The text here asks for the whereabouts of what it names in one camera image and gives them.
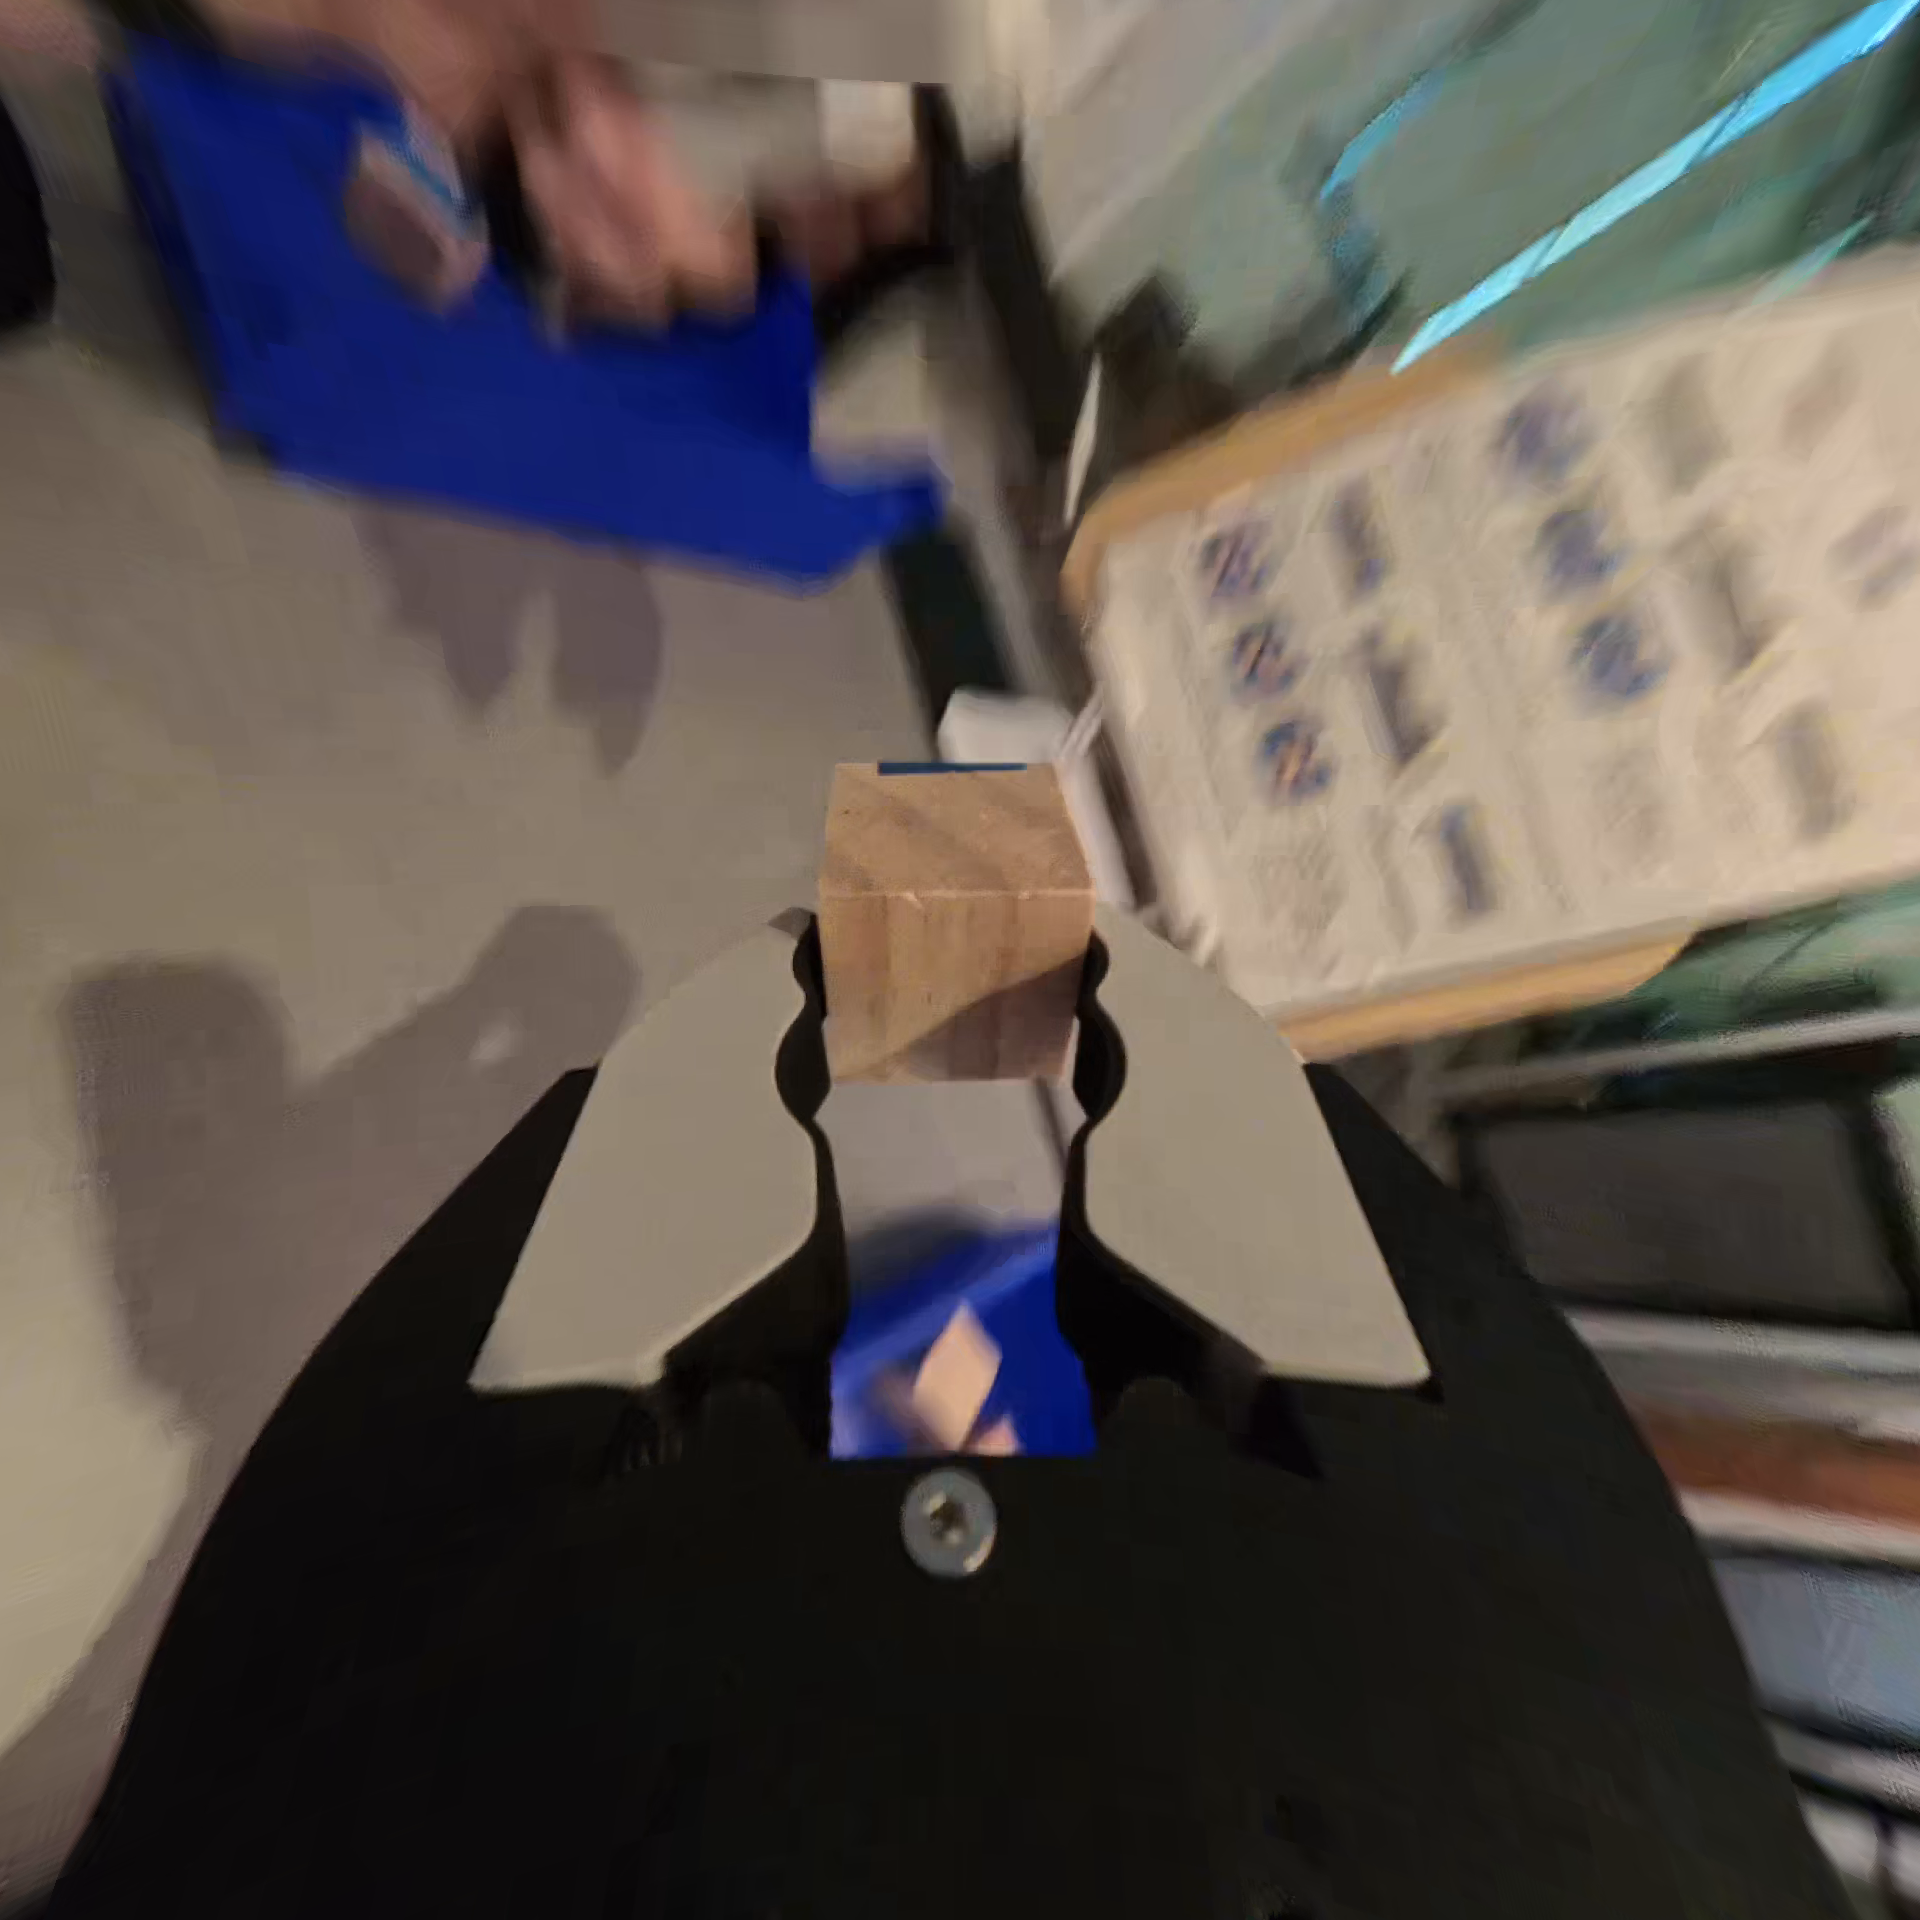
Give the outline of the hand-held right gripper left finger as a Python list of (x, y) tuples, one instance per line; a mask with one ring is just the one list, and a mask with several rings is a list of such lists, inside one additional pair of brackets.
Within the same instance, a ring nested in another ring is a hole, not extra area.
[(693, 1426), (775, 1399), (826, 1454), (840, 1199), (815, 918), (786, 908), (687, 974), (591, 1069), (471, 1388), (615, 1388)]

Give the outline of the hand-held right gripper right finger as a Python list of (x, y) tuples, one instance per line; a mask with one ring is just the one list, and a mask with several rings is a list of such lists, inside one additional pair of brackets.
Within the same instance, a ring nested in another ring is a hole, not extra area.
[(1056, 1317), (1095, 1423), (1163, 1382), (1234, 1452), (1314, 1462), (1299, 1384), (1431, 1365), (1297, 1052), (1113, 904), (1077, 995)]

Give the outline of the blue plastic bin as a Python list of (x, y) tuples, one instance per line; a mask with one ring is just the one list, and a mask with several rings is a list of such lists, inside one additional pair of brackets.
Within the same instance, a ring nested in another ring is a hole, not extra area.
[(378, 87), (135, 36), (103, 111), (209, 423), (281, 472), (791, 586), (943, 519), (927, 463), (817, 462), (798, 278), (654, 333), (562, 341), (495, 268), (437, 312), (345, 224), (359, 138), (399, 127)]
[(1016, 1429), (1011, 1455), (1087, 1455), (1095, 1419), (1081, 1359), (1056, 1315), (1053, 1223), (962, 1231), (901, 1278), (855, 1299), (832, 1358), (834, 1459), (943, 1455), (918, 1439), (906, 1388), (957, 1304), (1001, 1346), (992, 1415)]

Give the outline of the person's left hand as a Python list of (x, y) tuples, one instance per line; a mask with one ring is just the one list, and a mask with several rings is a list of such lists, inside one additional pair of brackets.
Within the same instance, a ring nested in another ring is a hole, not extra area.
[(557, 330), (661, 332), (751, 310), (759, 262), (743, 200), (687, 179), (632, 79), (598, 55), (539, 55), (507, 83), (503, 126)]

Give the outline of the dark screen panel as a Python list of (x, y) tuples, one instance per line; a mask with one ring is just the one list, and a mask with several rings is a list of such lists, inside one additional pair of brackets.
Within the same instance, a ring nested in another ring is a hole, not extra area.
[(1491, 1110), (1456, 1126), (1456, 1162), (1573, 1304), (1915, 1330), (1915, 1192), (1872, 1101)]

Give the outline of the printed instruction sheet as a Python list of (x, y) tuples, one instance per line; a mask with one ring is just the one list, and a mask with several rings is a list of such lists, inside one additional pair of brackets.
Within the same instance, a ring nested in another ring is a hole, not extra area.
[(1258, 1007), (1913, 878), (1915, 431), (1889, 246), (1115, 541), (1096, 700), (1176, 935)]

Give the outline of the wooden sign board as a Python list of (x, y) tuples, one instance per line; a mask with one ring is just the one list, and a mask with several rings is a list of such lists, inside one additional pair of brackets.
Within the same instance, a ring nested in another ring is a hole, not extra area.
[[(1473, 342), (1442, 347), (1405, 372), (1363, 366), (1241, 413), (1126, 471), (1078, 519), (1059, 566), (1059, 607), (1089, 691), (1102, 692), (1106, 686), (1095, 632), (1098, 571), (1115, 541), (1137, 535), (1151, 520), (1201, 509), (1221, 496), (1323, 462), (1349, 442), (1431, 412), (1454, 395), (1482, 390), (1501, 370), (1501, 356)], [(1626, 944), (1555, 947), (1525, 965), (1447, 972), (1400, 991), (1262, 1004), (1258, 1014), (1307, 1060), (1335, 1060), (1614, 1000), (1662, 974), (1693, 936), (1693, 927), (1679, 925)]]

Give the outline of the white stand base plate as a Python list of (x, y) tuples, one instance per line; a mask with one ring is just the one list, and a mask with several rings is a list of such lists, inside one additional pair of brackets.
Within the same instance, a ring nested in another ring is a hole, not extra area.
[(1096, 898), (1133, 909), (1133, 875), (1096, 765), (1102, 733), (1096, 696), (1067, 709), (1040, 694), (960, 687), (934, 727), (934, 747), (945, 764), (1051, 764), (1087, 855)]

